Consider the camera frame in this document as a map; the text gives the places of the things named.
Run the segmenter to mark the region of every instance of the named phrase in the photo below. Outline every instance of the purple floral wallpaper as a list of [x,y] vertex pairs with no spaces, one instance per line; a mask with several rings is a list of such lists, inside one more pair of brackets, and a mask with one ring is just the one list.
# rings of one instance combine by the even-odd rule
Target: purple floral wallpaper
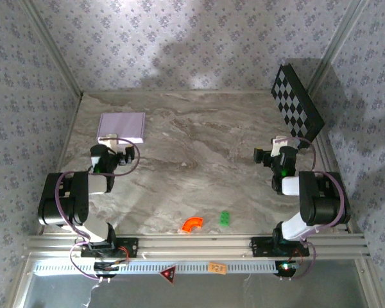
[[385,292],[385,0],[369,2],[314,101]]
[[76,103],[17,1],[0,0],[0,307]]
[[269,89],[280,64],[304,85],[349,1],[34,0],[84,91]]

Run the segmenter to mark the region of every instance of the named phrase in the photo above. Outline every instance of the orange label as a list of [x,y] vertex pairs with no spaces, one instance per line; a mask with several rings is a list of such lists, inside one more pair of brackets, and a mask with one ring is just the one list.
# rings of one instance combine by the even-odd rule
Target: orange label
[[227,274],[227,265],[210,262],[208,271],[215,274],[225,275]]

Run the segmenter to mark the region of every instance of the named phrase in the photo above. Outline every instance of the patterned wallpaper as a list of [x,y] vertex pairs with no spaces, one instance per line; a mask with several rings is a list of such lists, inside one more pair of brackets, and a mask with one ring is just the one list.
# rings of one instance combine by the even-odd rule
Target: patterned wallpaper
[[385,0],[370,1],[315,102],[385,292]]
[[17,2],[0,0],[0,307],[76,102]]
[[84,91],[269,89],[289,58],[306,86],[349,3],[34,2]]

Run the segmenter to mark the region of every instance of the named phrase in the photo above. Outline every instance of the red triangle sign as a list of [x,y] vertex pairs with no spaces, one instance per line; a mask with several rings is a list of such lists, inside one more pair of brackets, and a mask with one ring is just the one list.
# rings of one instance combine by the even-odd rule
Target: red triangle sign
[[167,279],[171,284],[174,284],[174,276],[175,276],[175,266],[165,269],[161,271],[160,274]]

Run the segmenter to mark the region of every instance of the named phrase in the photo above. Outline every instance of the black and white checkerboard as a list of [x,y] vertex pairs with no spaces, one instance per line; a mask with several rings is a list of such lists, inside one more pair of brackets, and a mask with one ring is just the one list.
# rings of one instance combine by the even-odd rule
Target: black and white checkerboard
[[[290,64],[281,65],[271,93],[291,135],[312,142],[324,122]],[[299,148],[308,146],[298,143]]]

